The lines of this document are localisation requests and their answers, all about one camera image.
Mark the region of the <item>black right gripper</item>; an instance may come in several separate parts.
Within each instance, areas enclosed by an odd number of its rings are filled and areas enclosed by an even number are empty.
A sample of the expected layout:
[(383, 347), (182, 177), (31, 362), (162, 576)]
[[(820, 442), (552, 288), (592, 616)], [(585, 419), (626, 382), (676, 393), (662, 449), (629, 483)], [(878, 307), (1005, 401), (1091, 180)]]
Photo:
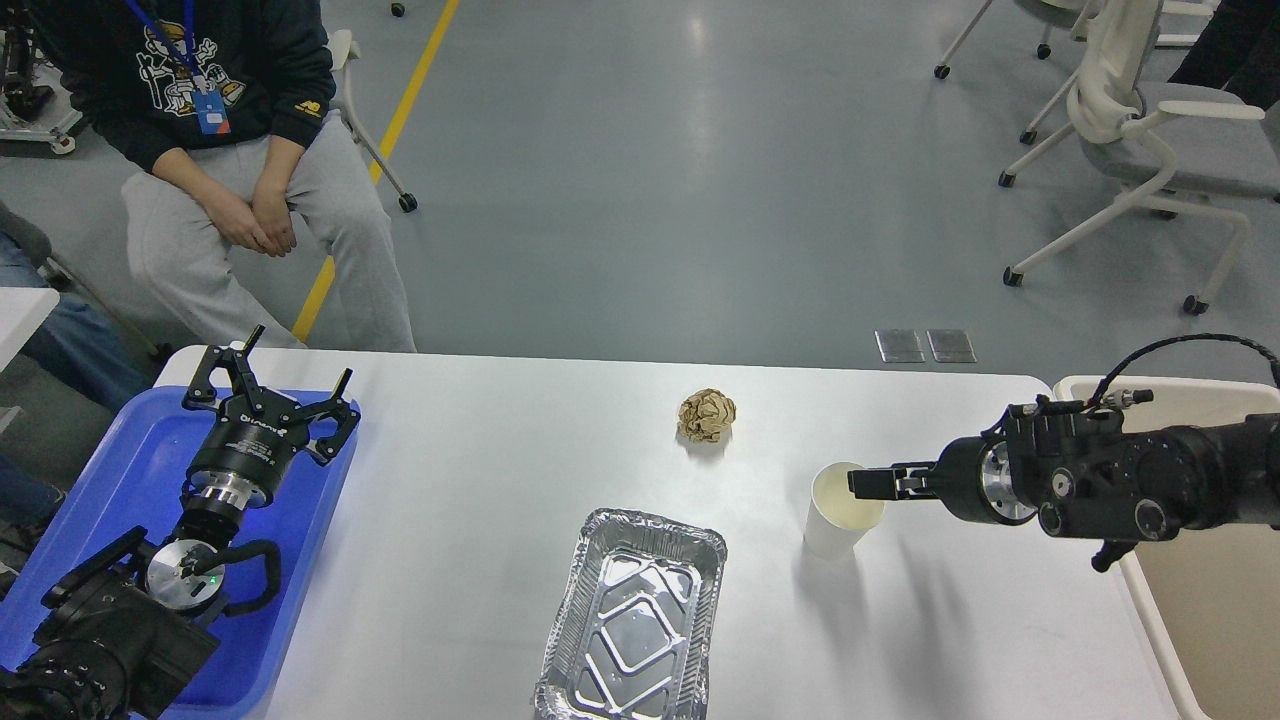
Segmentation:
[(960, 438), (943, 448), (938, 461), (850, 470), (847, 488), (860, 500), (938, 498), (954, 516), (982, 524), (1020, 527), (1037, 515), (1014, 492), (1009, 448), (1002, 439)]

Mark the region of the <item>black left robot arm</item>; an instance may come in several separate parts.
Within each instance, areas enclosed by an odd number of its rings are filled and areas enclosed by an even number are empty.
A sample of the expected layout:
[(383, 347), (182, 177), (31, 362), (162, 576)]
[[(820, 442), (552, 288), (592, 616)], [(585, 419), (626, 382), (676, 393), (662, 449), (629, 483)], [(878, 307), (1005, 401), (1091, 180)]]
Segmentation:
[(3, 601), (5, 719), (239, 716), (300, 614), (362, 418), (244, 346), (132, 400)]

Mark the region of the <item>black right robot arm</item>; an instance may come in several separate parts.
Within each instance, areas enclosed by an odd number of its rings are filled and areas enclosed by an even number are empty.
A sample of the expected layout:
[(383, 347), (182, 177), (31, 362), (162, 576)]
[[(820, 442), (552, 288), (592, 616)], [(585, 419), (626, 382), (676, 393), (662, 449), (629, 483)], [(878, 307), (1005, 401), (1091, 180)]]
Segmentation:
[(1020, 527), (1053, 538), (1097, 539), (1091, 564), (1107, 571), (1138, 544), (1226, 524), (1276, 527), (1279, 419), (1247, 415), (1219, 427), (1128, 432), (1124, 413), (1152, 389), (1112, 391), (1160, 340), (1126, 355), (1083, 401), (1006, 406), (978, 436), (950, 442), (934, 461), (851, 470), (859, 500), (937, 500), (964, 521)]

